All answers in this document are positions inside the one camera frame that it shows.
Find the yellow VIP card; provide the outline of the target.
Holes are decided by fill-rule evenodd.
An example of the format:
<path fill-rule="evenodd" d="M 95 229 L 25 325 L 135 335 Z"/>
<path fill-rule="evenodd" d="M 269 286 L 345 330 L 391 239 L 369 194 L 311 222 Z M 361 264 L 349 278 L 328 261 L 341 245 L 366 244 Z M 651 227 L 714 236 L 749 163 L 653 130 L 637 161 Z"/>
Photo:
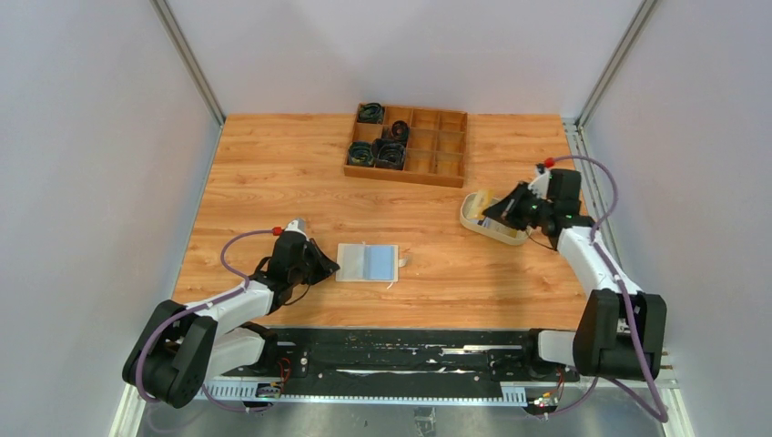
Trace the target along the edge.
<path fill-rule="evenodd" d="M 473 220 L 485 220 L 484 211 L 491 205 L 493 191 L 489 188 L 480 189 L 474 193 L 472 204 L 469 208 L 469 218 Z"/>

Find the white leather card holder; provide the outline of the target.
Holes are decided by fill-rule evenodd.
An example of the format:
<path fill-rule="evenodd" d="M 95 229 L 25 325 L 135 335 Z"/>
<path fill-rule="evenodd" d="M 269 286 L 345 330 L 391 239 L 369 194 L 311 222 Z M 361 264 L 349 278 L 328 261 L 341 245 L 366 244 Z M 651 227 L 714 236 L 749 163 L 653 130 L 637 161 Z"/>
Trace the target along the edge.
<path fill-rule="evenodd" d="M 408 262 L 408 256 L 401 256 L 398 245 L 341 243 L 337 247 L 336 263 L 340 269 L 335 280 L 393 283 L 399 280 L 400 269 Z"/>

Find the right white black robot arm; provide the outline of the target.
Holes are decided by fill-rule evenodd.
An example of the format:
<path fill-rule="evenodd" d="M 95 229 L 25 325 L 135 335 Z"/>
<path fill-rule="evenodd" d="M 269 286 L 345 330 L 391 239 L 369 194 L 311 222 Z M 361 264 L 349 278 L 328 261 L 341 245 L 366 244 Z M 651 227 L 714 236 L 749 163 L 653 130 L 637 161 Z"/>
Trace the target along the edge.
<path fill-rule="evenodd" d="M 612 259 L 595 220 L 581 212 L 576 170 L 536 167 L 483 215 L 510 229 L 541 231 L 568 263 L 587 296 L 575 330 L 534 329 L 531 355 L 585 376 L 645 381 L 660 371 L 667 306 L 646 293 Z"/>

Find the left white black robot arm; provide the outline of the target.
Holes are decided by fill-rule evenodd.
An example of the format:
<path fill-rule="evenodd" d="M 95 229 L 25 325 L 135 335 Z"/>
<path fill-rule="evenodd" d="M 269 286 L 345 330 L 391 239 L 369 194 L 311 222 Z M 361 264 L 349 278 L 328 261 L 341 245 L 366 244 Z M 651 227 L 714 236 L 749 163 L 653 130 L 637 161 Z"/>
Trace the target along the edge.
<path fill-rule="evenodd" d="M 269 233 L 273 250 L 252 273 L 226 267 L 240 279 L 235 288 L 155 307 L 122 369 L 123 381 L 143 400 L 180 409 L 200 392 L 209 394 L 211 379 L 240 367 L 290 376 L 277 333 L 255 320 L 293 303 L 296 287 L 316 285 L 340 266 L 295 222 Z"/>

